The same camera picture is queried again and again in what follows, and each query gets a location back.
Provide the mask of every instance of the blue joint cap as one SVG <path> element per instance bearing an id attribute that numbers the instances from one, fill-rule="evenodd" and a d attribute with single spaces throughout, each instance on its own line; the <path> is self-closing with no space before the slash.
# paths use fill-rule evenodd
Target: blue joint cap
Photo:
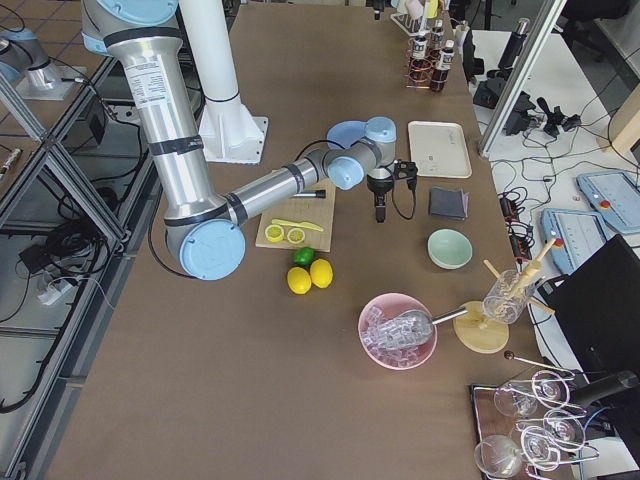
<path id="1" fill-rule="evenodd" d="M 97 53 L 98 55 L 104 55 L 105 57 L 112 56 L 102 40 L 93 38 L 84 32 L 82 32 L 82 39 L 84 41 L 84 48 L 86 48 L 90 52 Z"/>
<path id="2" fill-rule="evenodd" d="M 396 124 L 387 117 L 373 117 L 364 127 L 364 136 L 374 142 L 395 142 Z"/>
<path id="3" fill-rule="evenodd" d="M 9 83 L 14 83 L 22 78 L 22 75 L 19 71 L 17 71 L 8 63 L 2 62 L 0 62 L 0 75 L 4 75 L 4 78 L 6 78 Z"/>
<path id="4" fill-rule="evenodd" d="M 364 179 L 364 168 L 353 157 L 337 157 L 329 164 L 327 175 L 336 187 L 349 190 Z"/>
<path id="5" fill-rule="evenodd" d="M 13 40 L 14 42 L 26 42 L 28 40 L 37 40 L 36 34 L 33 33 L 28 28 L 21 30 L 20 32 L 12 32 L 10 30 L 5 30 L 1 34 L 2 37 L 7 38 L 9 40 Z"/>
<path id="6" fill-rule="evenodd" d="M 114 17 L 143 27 L 155 27 L 176 13 L 178 0 L 97 0 Z"/>
<path id="7" fill-rule="evenodd" d="M 245 248 L 240 227 L 230 220 L 209 220 L 182 241 L 180 263 L 189 275 L 200 280 L 219 280 L 238 268 Z"/>

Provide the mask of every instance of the lime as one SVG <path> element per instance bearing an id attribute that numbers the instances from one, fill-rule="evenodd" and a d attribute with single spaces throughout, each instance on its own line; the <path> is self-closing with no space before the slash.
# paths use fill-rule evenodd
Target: lime
<path id="1" fill-rule="evenodd" d="M 323 258 L 319 258 L 311 264 L 311 281 L 316 287 L 327 288 L 333 281 L 333 268 Z"/>
<path id="2" fill-rule="evenodd" d="M 302 247 L 293 254 L 293 263 L 305 267 L 313 261 L 316 252 L 311 247 Z"/>
<path id="3" fill-rule="evenodd" d="M 311 277 L 304 268 L 293 267 L 287 272 L 287 284 L 293 293 L 304 295 L 311 289 Z"/>

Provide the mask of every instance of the light green bowl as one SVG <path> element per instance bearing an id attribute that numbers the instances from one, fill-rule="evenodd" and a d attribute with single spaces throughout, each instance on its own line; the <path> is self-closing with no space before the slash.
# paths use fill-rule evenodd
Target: light green bowl
<path id="1" fill-rule="evenodd" d="M 436 230 L 427 240 L 429 258 L 440 268 L 454 270 L 466 265 L 473 256 L 467 237 L 455 230 Z"/>

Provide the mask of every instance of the blue plate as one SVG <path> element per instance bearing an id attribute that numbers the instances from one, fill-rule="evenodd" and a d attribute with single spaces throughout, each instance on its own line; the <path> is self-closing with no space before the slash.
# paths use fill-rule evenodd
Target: blue plate
<path id="1" fill-rule="evenodd" d="M 327 133 L 327 140 L 339 143 L 344 148 L 349 148 L 356 141 L 364 137 L 364 128 L 366 124 L 367 122 L 361 122 L 359 120 L 347 120 L 346 122 L 340 122 L 331 127 Z M 340 147 L 330 143 L 329 148 L 332 150 L 338 150 Z"/>

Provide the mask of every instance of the chair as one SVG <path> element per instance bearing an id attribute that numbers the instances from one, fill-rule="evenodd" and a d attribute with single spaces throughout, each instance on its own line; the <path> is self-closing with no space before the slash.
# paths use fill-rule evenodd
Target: chair
<path id="1" fill-rule="evenodd" d="M 624 17 L 630 8 L 631 0 L 569 0 L 562 9 L 561 16 L 567 19 L 562 38 L 571 48 L 573 42 L 579 42 L 584 46 L 600 53 L 599 59 L 604 58 L 605 51 L 589 38 L 589 32 L 580 29 L 580 22 L 596 19 L 616 19 Z"/>

